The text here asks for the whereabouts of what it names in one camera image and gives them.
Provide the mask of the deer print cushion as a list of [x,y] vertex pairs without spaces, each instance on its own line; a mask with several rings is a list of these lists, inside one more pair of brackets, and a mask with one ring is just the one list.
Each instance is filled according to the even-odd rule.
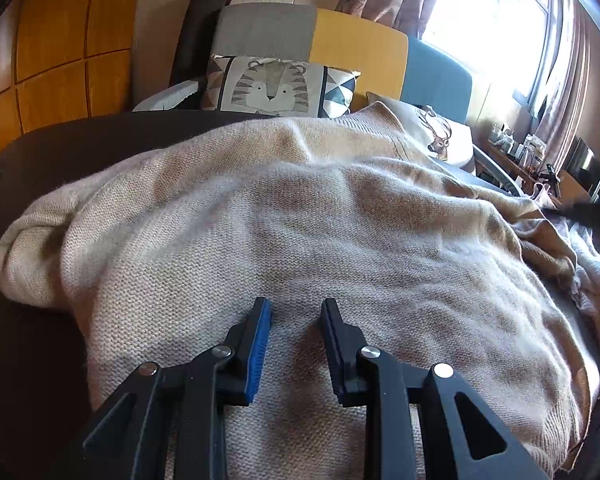
[[442,116],[430,105],[417,107],[373,92],[367,92],[366,98],[370,104],[381,102],[388,107],[430,157],[455,167],[465,167],[474,157],[470,128]]

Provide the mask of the grey yellow blue sofa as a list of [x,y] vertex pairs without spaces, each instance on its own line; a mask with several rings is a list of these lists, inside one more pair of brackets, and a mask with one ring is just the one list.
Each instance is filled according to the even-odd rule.
[[[367,92],[373,92],[417,107],[430,105],[460,124],[468,113],[472,79],[452,58],[385,25],[315,6],[274,2],[226,6],[216,24],[214,54],[278,54],[359,70],[362,81],[356,87],[355,108],[365,104]],[[204,76],[169,86],[135,108],[194,108],[203,80]]]

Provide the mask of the white knit garment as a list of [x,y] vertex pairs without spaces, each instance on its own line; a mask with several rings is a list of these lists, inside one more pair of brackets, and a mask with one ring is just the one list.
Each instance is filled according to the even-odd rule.
[[600,253],[592,231],[560,217],[522,219],[513,229],[522,258],[567,289],[586,315],[600,316]]

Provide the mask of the black rolled mat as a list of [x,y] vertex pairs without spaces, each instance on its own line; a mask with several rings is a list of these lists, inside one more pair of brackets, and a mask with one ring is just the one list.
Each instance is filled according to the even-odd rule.
[[230,0],[189,0],[171,67],[169,86],[206,74],[221,11]]

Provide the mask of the wooden side desk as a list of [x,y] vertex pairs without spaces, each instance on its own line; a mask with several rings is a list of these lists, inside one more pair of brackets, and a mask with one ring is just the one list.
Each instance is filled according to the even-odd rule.
[[531,196],[535,193],[535,185],[547,184],[550,187],[548,194],[556,204],[588,203],[593,200],[588,189],[569,171],[556,171],[554,166],[547,165],[535,168],[533,153],[516,141],[484,141],[482,147],[524,194]]

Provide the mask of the tiger print cushion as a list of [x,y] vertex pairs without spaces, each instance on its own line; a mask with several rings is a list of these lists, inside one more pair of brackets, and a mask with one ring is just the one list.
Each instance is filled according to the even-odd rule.
[[350,113],[357,70],[311,62],[210,58],[200,107],[273,117],[338,118]]

